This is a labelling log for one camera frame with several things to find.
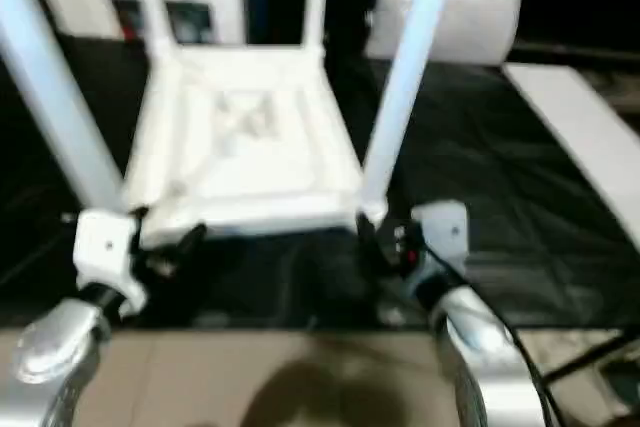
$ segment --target white fabric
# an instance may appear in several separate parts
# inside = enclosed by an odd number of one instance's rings
[[[481,65],[502,63],[513,45],[521,0],[446,0],[430,60]],[[395,54],[411,0],[376,0],[369,57]]]

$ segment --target black surface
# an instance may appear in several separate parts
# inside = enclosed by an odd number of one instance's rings
[[[147,75],[144,54],[116,42],[63,44],[123,168]],[[388,65],[333,58],[328,67],[362,155]],[[0,325],[24,325],[74,290],[72,232],[57,219],[76,204],[6,74],[0,89]],[[427,68],[390,194],[396,216],[435,199],[467,205],[469,274],[514,325],[640,324],[636,252],[499,72]],[[356,240],[339,229],[211,243],[138,325],[369,328],[371,289],[357,256]]]

